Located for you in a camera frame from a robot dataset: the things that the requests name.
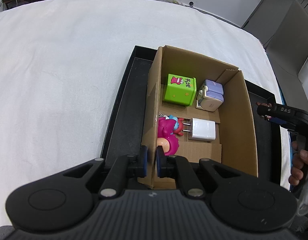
white cloth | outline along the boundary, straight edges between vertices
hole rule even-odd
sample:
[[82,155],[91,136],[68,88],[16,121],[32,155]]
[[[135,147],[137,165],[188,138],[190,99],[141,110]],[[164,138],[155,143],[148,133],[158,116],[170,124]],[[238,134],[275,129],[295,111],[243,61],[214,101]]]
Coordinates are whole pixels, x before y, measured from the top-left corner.
[[[46,0],[0,13],[0,226],[15,188],[99,157],[135,45],[171,45],[238,66],[275,94],[261,43],[193,8],[154,0]],[[282,185],[290,150],[282,129]]]

cardboard box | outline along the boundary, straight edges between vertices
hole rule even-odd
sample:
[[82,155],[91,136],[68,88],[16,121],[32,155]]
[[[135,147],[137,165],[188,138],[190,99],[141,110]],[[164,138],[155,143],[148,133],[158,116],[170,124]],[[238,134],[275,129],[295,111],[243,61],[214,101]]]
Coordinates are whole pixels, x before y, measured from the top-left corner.
[[[162,101],[167,76],[174,73],[195,77],[196,87],[205,79],[223,85],[224,103],[208,112]],[[190,162],[211,158],[225,165],[258,175],[258,159],[253,115],[242,71],[237,67],[191,51],[171,46],[159,47],[149,71],[142,144],[148,147],[147,177],[139,181],[155,188],[175,188],[170,178],[158,178],[155,153],[158,112],[186,119],[200,118],[216,122],[216,140],[212,142],[190,140],[185,133],[177,136],[179,149],[176,155]]]

white charger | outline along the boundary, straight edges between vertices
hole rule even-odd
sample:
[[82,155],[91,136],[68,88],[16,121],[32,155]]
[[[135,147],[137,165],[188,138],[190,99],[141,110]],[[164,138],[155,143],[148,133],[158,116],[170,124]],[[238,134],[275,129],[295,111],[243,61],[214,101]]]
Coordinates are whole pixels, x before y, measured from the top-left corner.
[[190,120],[191,130],[183,130],[189,132],[189,139],[211,142],[215,140],[215,122],[192,118]]

gray chair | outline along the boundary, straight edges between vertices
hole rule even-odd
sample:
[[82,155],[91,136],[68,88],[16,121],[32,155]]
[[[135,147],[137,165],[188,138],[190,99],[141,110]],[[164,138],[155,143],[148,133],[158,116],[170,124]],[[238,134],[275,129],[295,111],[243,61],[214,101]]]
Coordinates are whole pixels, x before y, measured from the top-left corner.
[[294,0],[266,47],[267,56],[288,106],[308,112],[298,73],[308,57],[308,14]]

green box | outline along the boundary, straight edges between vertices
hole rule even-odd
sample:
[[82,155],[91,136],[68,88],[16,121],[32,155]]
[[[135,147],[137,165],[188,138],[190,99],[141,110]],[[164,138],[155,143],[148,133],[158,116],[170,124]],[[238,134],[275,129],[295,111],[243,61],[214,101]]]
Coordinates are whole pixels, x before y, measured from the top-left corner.
[[191,106],[196,94],[196,79],[168,74],[163,101]]

